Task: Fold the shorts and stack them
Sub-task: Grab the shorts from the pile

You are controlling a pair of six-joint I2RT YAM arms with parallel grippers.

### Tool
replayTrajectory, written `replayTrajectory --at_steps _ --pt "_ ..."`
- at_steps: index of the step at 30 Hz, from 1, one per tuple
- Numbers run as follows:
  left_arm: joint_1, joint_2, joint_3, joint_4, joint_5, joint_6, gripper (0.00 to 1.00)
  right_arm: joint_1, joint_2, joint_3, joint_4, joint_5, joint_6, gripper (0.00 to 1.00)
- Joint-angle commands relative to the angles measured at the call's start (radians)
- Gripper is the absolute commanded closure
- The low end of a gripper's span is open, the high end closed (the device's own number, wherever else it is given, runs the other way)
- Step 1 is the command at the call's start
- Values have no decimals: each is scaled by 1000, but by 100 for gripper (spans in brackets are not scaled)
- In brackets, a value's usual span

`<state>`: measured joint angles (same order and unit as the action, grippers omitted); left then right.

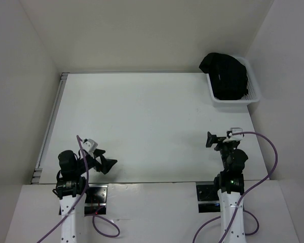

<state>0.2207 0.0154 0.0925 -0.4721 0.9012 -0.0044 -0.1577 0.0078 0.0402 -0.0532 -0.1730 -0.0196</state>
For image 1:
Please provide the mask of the black shorts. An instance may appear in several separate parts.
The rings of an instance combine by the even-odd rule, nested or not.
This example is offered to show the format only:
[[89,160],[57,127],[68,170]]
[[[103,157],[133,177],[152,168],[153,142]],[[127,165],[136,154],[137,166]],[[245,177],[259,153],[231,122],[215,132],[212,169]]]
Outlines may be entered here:
[[227,54],[209,53],[199,65],[210,77],[213,95],[218,100],[240,100],[248,95],[247,69]]

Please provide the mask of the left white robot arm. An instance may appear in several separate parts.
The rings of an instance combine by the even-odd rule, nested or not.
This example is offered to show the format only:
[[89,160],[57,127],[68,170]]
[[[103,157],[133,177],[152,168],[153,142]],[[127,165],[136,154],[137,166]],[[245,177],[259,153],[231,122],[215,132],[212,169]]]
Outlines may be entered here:
[[116,159],[105,158],[105,151],[95,149],[85,157],[79,158],[71,150],[58,155],[60,170],[53,192],[59,198],[62,217],[61,242],[85,242],[85,202],[91,196],[88,184],[90,169],[107,174],[118,162]]

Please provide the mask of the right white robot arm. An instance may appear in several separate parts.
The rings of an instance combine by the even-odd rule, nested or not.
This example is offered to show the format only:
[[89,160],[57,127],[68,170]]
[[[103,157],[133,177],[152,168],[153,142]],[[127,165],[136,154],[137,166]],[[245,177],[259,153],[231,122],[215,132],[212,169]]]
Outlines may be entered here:
[[225,236],[221,242],[246,242],[240,197],[244,194],[243,170],[248,156],[238,149],[243,139],[240,132],[241,128],[231,128],[225,137],[207,133],[206,147],[215,145],[214,150],[220,152],[223,164],[212,186],[212,193],[220,202],[221,234]]

